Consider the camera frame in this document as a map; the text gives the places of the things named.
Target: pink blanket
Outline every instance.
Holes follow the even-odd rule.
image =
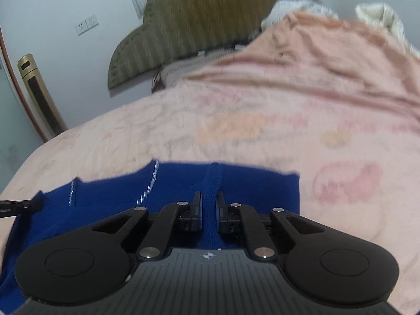
[[[400,265],[389,299],[420,310],[420,64],[384,31],[291,14],[243,52],[38,148],[0,199],[162,161],[301,175],[302,214],[377,243]],[[10,229],[0,221],[0,240]]]

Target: door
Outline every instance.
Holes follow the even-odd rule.
[[[0,64],[0,193],[41,144]]]

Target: blue garment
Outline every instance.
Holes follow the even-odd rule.
[[[0,309],[6,314],[24,302],[14,277],[18,256],[29,246],[47,238],[91,224],[136,206],[150,184],[155,161],[136,173],[113,179],[84,183],[79,179],[48,193],[41,212],[20,215],[13,225],[0,275]],[[203,230],[198,248],[217,249],[227,245],[216,230],[216,196],[222,191],[226,203],[240,202],[259,213],[282,207],[299,213],[299,176],[251,167],[218,163],[160,164],[155,185],[142,206],[159,212],[169,203],[192,201],[202,192]]]

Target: white outlet plate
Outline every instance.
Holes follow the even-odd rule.
[[[88,17],[85,21],[86,21],[87,27],[89,29],[91,29],[92,27],[95,27],[95,26],[99,25],[98,18],[96,17],[95,14],[93,14],[90,17]]]
[[[89,29],[87,27],[86,20],[79,22],[75,27],[76,27],[76,31],[78,35],[81,35],[82,33],[86,32]]]

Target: cushioned headboard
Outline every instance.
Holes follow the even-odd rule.
[[[143,25],[114,51],[108,88],[188,54],[246,39],[275,2],[148,0]]]

